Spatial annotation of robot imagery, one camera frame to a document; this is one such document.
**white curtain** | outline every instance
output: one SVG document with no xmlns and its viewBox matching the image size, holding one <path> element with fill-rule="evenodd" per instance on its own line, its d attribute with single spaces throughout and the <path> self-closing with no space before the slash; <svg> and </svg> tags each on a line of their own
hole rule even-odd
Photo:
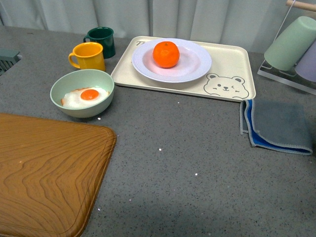
<svg viewBox="0 0 316 237">
<path fill-rule="evenodd" d="M 316 3 L 316 0 L 304 0 Z M 154 36 L 235 45 L 265 52 L 289 9 L 286 0 L 0 0 L 3 25 L 115 37 Z M 293 8 L 284 24 L 304 12 Z"/>
</svg>

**gray dish towel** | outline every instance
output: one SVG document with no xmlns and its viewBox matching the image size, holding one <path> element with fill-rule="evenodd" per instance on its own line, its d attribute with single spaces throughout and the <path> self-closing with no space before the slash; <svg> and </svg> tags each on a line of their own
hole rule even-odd
<svg viewBox="0 0 316 237">
<path fill-rule="evenodd" d="M 313 141 L 303 106 L 252 99 L 240 104 L 240 134 L 248 133 L 253 147 L 311 155 Z"/>
</svg>

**cream tray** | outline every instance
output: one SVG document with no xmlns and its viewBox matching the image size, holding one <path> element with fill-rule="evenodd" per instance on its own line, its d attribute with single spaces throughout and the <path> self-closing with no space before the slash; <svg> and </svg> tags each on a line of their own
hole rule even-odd
<svg viewBox="0 0 316 237">
<path fill-rule="evenodd" d="M 134 68 L 132 55 L 138 46 L 155 39 L 158 38 L 132 39 L 111 74 L 116 85 L 237 102 L 256 96 L 248 53 L 236 46 L 193 41 L 205 48 L 212 58 L 211 68 L 204 76 L 182 83 L 147 78 Z"/>
</svg>

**green cup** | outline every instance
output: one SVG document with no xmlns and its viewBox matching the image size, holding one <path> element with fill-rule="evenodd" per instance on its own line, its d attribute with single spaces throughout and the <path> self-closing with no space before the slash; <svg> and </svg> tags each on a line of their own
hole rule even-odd
<svg viewBox="0 0 316 237">
<path fill-rule="evenodd" d="M 87 39 L 89 39 L 89 41 L 101 44 L 103 46 L 103 57 L 111 58 L 115 55 L 113 34 L 114 31 L 109 27 L 93 28 L 83 38 L 83 42 L 87 42 Z"/>
<path fill-rule="evenodd" d="M 292 22 L 264 53 L 274 68 L 289 71 L 316 39 L 316 20 L 301 16 Z"/>
</svg>

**bowl rim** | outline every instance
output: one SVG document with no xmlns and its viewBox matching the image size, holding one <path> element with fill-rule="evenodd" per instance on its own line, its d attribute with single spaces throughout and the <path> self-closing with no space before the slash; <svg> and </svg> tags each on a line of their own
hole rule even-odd
<svg viewBox="0 0 316 237">
<path fill-rule="evenodd" d="M 109 94 L 107 97 L 105 97 L 103 100 L 99 101 L 98 103 L 96 103 L 96 104 L 94 104 L 94 105 L 90 105 L 90 106 L 87 106 L 87 107 L 83 107 L 83 108 L 67 108 L 67 107 L 64 107 L 64 106 L 61 106 L 61 105 L 57 104 L 57 103 L 54 101 L 54 99 L 52 98 L 52 95 L 51 95 L 54 86 L 55 86 L 60 80 L 62 80 L 64 77 L 66 77 L 66 76 L 68 76 L 68 75 L 70 75 L 70 74 L 80 73 L 81 71 L 98 71 L 98 72 L 101 72 L 101 73 L 104 73 L 104 74 L 108 75 L 108 76 L 111 78 L 111 82 L 112 82 L 112 84 L 113 84 L 113 90 L 112 90 L 112 91 L 110 92 L 110 94 Z M 67 74 L 63 75 L 61 78 L 59 78 L 59 79 L 53 84 L 53 86 L 51 87 L 49 96 L 50 96 L 50 100 L 51 100 L 58 108 L 61 108 L 61 109 L 63 109 L 63 110 L 69 110 L 69 111 L 79 111 L 79 110 L 85 110 L 85 109 L 88 109 L 88 108 L 91 108 L 91 107 L 94 107 L 94 106 L 96 106 L 96 105 L 101 104 L 103 101 L 105 101 L 107 98 L 109 98 L 109 97 L 111 96 L 111 94 L 113 94 L 113 92 L 114 92 L 114 86 L 115 86 L 114 80 L 113 80 L 112 76 L 111 76 L 110 74 L 108 74 L 107 72 L 104 72 L 104 71 L 101 71 L 101 70 L 98 70 L 98 69 L 80 69 L 80 70 L 78 70 L 78 71 L 73 71 L 73 72 L 71 72 L 71 73 L 67 73 Z"/>
</svg>

